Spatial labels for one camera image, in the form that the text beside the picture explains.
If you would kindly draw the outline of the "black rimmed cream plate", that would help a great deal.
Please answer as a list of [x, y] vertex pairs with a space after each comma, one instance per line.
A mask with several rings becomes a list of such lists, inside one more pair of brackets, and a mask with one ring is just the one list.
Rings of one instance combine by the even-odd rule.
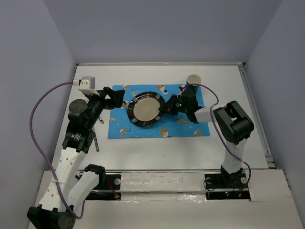
[[162, 105], [165, 105], [165, 100], [160, 94], [146, 91], [130, 101], [127, 115], [134, 125], [148, 127], [159, 122], [163, 117], [163, 112], [159, 110]]

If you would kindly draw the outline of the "teal cup cream inside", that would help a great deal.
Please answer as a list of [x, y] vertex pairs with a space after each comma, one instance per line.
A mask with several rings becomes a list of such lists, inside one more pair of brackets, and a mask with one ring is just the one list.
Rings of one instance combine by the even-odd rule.
[[191, 90], [196, 94], [201, 82], [202, 81], [201, 81], [200, 76], [198, 76], [196, 74], [191, 74], [186, 79], [186, 89]]

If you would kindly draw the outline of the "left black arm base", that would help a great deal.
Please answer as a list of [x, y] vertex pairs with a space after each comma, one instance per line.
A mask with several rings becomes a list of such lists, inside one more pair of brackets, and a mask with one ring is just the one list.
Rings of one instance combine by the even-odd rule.
[[117, 201], [121, 200], [121, 174], [109, 173], [86, 197], [86, 200]]

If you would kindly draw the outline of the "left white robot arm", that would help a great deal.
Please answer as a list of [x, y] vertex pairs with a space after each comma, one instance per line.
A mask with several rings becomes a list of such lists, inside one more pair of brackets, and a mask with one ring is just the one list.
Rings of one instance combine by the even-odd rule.
[[87, 196], [94, 188], [105, 184], [105, 168], [89, 164], [81, 177], [78, 169], [88, 154], [95, 132], [93, 127], [103, 110], [120, 108], [124, 90], [82, 89], [87, 98], [76, 99], [69, 105], [68, 126], [56, 167], [49, 163], [53, 175], [37, 206], [30, 207], [27, 217], [37, 229], [72, 229], [84, 211]]

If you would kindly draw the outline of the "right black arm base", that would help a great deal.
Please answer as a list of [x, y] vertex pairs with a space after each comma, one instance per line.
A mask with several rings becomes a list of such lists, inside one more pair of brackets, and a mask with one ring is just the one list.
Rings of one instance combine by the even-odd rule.
[[206, 200], [251, 200], [246, 182], [245, 172], [230, 181], [224, 180], [221, 173], [205, 174], [203, 186]]

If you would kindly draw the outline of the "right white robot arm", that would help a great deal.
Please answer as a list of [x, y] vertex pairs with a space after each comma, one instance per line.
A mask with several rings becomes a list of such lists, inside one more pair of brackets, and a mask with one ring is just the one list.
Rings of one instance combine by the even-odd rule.
[[172, 95], [159, 110], [169, 115], [186, 114], [193, 123], [212, 122], [216, 133], [225, 147], [219, 181], [224, 187], [232, 186], [242, 173], [243, 153], [247, 139], [254, 130], [254, 123], [237, 101], [214, 109], [199, 106], [190, 90], [181, 95]]

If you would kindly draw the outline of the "silver knife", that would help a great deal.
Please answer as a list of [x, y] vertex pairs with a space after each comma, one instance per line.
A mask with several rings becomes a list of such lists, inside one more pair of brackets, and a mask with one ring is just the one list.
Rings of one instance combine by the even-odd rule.
[[95, 144], [96, 152], [99, 152], [100, 150], [99, 150], [98, 140], [97, 140], [95, 131], [94, 131], [94, 144]]

